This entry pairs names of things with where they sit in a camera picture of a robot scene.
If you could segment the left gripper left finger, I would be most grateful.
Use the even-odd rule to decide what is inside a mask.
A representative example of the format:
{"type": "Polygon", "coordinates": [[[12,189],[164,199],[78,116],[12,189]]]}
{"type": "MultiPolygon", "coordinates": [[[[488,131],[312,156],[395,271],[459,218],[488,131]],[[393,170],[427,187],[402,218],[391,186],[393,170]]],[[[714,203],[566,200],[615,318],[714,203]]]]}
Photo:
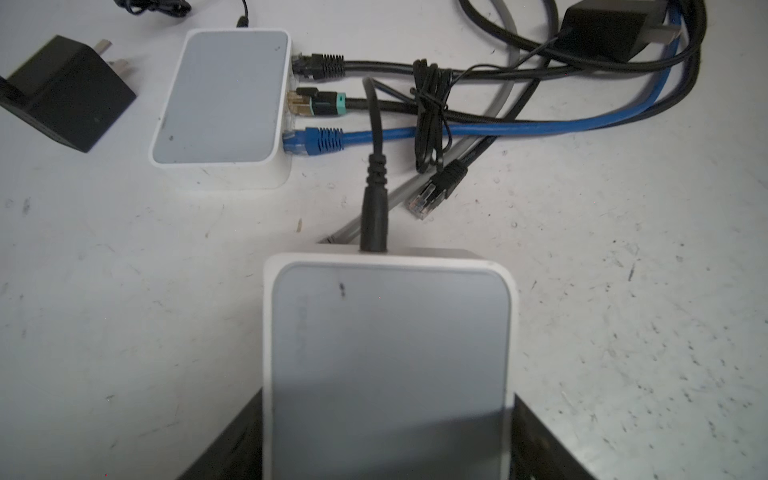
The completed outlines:
{"type": "Polygon", "coordinates": [[[192,479],[262,479],[263,391],[179,477],[192,479]]]}

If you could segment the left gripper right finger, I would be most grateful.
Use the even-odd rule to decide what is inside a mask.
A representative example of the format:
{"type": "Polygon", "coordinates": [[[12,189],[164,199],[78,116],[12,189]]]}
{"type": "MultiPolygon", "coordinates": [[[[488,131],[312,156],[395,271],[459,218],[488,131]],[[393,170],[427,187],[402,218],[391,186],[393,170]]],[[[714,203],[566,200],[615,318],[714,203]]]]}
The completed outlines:
{"type": "Polygon", "coordinates": [[[518,395],[511,419],[511,478],[595,480],[518,395]]]}

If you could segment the white network switch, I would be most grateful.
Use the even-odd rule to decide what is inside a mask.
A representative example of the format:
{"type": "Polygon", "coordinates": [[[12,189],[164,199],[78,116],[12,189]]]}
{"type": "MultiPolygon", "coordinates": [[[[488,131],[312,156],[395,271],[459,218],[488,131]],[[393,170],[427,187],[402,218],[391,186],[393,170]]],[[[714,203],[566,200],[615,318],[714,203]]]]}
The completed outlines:
{"type": "Polygon", "coordinates": [[[506,479],[519,296],[466,250],[265,261],[266,479],[506,479]]]}
{"type": "Polygon", "coordinates": [[[283,29],[195,29],[149,152],[184,190],[274,189],[288,179],[292,39],[283,29]]]}

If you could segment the black power adapter with cord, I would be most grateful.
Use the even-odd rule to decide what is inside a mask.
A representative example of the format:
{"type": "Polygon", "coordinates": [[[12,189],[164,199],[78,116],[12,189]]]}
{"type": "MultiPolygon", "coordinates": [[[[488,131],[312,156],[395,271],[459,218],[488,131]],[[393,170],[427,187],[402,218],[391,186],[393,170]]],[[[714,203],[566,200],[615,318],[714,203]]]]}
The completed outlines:
{"type": "Polygon", "coordinates": [[[54,36],[8,78],[1,107],[51,140],[87,153],[135,101],[125,59],[108,61],[112,45],[54,36]]]}

